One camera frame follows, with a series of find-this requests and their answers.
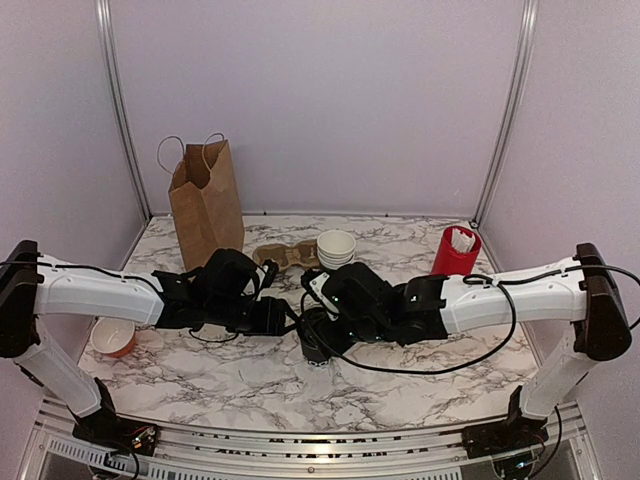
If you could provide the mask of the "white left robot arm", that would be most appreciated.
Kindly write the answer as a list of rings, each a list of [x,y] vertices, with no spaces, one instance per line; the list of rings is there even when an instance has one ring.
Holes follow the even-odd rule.
[[[220,249],[186,273],[127,274],[45,256],[20,242],[1,264],[1,355],[63,401],[76,437],[104,445],[149,448],[157,427],[116,412],[106,385],[89,376],[48,334],[47,315],[129,320],[158,329],[211,324],[244,336],[281,337],[294,328],[289,304],[263,295],[278,272],[234,249]]]

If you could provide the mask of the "single black paper cup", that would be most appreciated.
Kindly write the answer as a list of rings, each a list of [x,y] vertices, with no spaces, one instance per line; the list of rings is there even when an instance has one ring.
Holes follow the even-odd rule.
[[[298,335],[302,354],[309,363],[324,365],[333,357],[333,354],[317,340],[321,337],[327,345],[331,345],[335,336],[335,325],[321,307],[313,307],[301,316]]]

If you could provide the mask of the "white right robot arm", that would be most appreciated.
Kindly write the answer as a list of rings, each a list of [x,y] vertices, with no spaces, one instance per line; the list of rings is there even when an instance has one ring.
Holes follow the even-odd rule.
[[[358,342],[400,346],[444,340],[487,326],[560,320],[570,327],[535,376],[509,398],[504,419],[466,427],[471,458],[547,440],[554,408],[599,362],[622,356],[632,344],[616,269],[591,243],[572,257],[539,268],[498,275],[427,275],[396,286],[366,264],[332,273],[308,271],[297,331],[304,357],[315,363],[341,358]]]

